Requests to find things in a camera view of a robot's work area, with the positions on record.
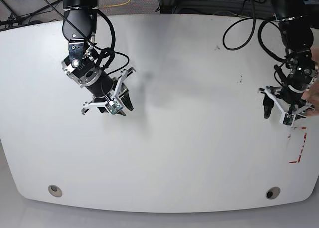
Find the human hand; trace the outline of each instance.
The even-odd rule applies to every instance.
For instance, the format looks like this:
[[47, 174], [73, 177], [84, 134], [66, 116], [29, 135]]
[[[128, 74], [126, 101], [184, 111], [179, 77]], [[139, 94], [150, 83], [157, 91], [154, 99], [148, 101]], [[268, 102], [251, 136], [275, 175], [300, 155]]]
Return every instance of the human hand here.
[[[313, 61], [319, 62], [319, 48], [312, 49]], [[309, 91], [305, 91], [302, 99], [309, 101], [313, 104], [315, 110], [308, 110], [307, 117], [319, 115], [319, 80], [317, 79], [313, 85], [309, 88]]]

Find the screw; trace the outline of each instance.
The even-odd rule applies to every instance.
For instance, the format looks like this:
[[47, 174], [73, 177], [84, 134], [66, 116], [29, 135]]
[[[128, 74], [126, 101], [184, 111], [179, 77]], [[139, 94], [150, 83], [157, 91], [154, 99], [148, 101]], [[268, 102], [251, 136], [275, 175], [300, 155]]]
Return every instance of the screw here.
[[311, 74], [311, 70], [309, 68], [305, 68], [304, 70], [305, 75]]
[[80, 65], [80, 62], [78, 60], [73, 60], [72, 65], [73, 67], [78, 67]]

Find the yellow cable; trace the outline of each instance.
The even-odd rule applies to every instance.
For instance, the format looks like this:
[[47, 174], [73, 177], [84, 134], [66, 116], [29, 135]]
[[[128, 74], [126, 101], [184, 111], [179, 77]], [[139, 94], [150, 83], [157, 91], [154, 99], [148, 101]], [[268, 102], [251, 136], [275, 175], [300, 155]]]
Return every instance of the yellow cable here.
[[105, 5], [105, 6], [99, 7], [99, 9], [111, 8], [111, 7], [117, 7], [117, 6], [127, 5], [127, 4], [129, 4], [130, 2], [131, 2], [131, 0], [128, 0], [128, 1], [125, 2], [125, 3], [117, 4], [117, 5]]

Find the red marking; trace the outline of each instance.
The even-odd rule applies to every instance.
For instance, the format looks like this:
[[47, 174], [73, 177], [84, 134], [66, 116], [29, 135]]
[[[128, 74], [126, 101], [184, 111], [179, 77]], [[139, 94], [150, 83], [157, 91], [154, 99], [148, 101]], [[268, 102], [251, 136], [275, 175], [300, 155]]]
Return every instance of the red marking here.
[[305, 147], [306, 137], [307, 137], [307, 133], [305, 132], [305, 134], [304, 134], [304, 144], [303, 144], [302, 149], [301, 149], [301, 151], [300, 151], [300, 154], [299, 154], [299, 157], [298, 157], [298, 161], [293, 161], [293, 162], [289, 162], [289, 163], [299, 163], [299, 162], [300, 162], [301, 155], [302, 155], [303, 150], [304, 150], [304, 147]]

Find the floor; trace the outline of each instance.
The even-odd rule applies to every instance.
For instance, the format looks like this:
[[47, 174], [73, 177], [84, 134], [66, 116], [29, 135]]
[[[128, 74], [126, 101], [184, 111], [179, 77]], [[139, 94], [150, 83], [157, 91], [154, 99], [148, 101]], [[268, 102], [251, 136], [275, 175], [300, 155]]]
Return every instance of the floor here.
[[[17, 15], [21, 16], [36, 11], [37, 9], [45, 6], [43, 0], [4, 0]], [[127, 0], [100, 0], [100, 6], [112, 5], [126, 2]], [[148, 14], [155, 13], [158, 7], [158, 0], [132, 0], [129, 5], [103, 9], [103, 13], [106, 15], [121, 15], [121, 14]], [[57, 6], [60, 12], [63, 12], [62, 3]], [[6, 7], [0, 3], [0, 20], [5, 21], [10, 16], [10, 12]], [[52, 20], [61, 20], [61, 18], [55, 13], [45, 13], [37, 15], [31, 19], [40, 20], [42, 22], [49, 22]]]

